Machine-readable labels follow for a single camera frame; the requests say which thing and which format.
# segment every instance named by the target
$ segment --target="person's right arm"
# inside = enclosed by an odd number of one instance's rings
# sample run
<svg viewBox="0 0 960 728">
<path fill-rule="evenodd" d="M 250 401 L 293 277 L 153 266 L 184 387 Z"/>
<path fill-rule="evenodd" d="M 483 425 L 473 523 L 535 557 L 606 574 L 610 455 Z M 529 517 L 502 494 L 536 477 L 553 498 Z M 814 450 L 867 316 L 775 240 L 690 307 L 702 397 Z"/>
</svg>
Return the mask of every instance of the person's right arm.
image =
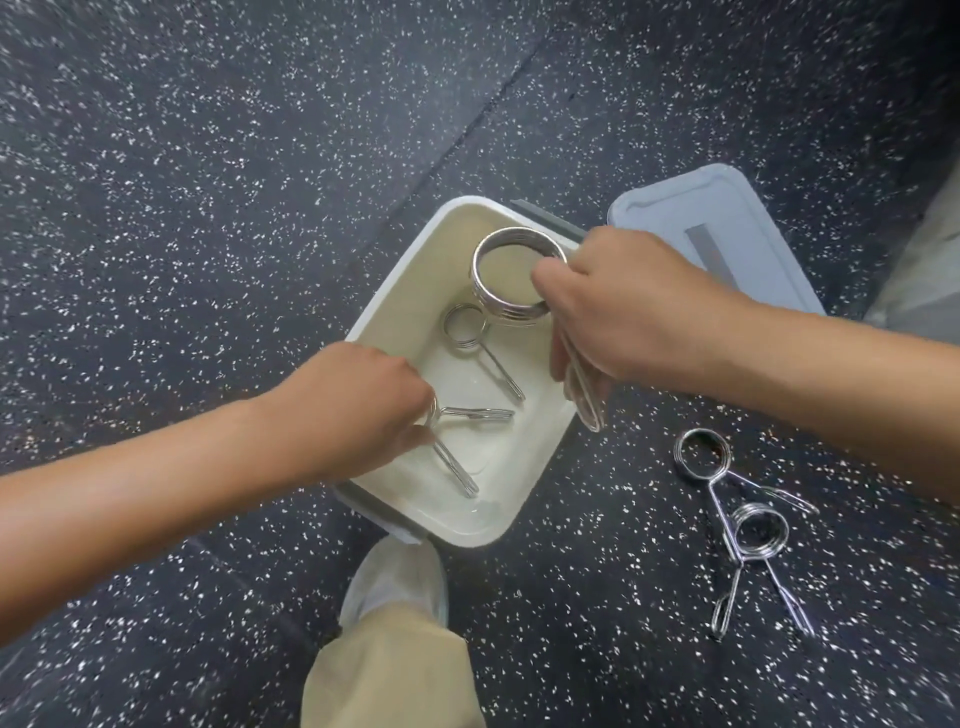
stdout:
<svg viewBox="0 0 960 728">
<path fill-rule="evenodd" d="M 764 412 L 960 505 L 960 348 L 756 303 L 645 232 L 597 228 L 533 282 L 608 376 Z"/>
</svg>

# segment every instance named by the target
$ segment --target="forearm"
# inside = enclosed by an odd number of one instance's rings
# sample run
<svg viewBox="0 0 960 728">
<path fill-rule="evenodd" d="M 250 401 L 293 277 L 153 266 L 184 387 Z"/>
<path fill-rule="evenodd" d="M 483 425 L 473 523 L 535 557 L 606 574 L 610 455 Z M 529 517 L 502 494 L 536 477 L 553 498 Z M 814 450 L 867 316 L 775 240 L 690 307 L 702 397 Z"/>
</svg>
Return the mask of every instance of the forearm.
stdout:
<svg viewBox="0 0 960 728">
<path fill-rule="evenodd" d="M 960 504 L 960 348 L 756 306 L 705 387 Z"/>
<path fill-rule="evenodd" d="M 269 494 L 248 402 L 0 479 L 0 643 Z"/>
</svg>

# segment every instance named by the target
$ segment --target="container lid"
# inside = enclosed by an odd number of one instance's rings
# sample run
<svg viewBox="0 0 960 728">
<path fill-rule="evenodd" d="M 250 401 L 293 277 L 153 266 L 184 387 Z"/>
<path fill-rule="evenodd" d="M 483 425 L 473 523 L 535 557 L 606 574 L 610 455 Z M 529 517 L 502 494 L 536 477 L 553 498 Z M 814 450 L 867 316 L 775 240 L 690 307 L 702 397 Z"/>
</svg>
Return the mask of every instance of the container lid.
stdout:
<svg viewBox="0 0 960 728">
<path fill-rule="evenodd" d="M 763 202 L 727 164 L 624 192 L 610 205 L 607 222 L 659 235 L 691 263 L 756 301 L 824 313 Z"/>
</svg>

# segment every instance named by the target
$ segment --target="khaki trousers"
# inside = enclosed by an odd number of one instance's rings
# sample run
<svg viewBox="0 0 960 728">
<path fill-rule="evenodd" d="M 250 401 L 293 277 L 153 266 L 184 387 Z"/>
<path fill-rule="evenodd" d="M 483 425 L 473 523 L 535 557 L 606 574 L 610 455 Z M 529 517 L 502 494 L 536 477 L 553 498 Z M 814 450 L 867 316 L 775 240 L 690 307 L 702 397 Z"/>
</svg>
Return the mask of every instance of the khaki trousers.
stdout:
<svg viewBox="0 0 960 728">
<path fill-rule="evenodd" d="M 324 647 L 303 686 L 301 728 L 483 728 L 467 644 L 394 602 Z"/>
</svg>

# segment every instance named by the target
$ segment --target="leg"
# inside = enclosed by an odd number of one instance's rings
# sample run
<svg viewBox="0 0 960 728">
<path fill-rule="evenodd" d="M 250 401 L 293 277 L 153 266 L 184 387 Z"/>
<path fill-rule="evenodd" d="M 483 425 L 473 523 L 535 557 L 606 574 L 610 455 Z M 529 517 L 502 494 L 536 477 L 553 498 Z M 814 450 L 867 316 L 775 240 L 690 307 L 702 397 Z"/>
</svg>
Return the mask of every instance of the leg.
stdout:
<svg viewBox="0 0 960 728">
<path fill-rule="evenodd" d="M 464 641 L 446 624 L 446 579 L 430 544 L 388 536 L 350 582 L 343 636 L 303 687 L 301 728 L 485 725 Z"/>
</svg>

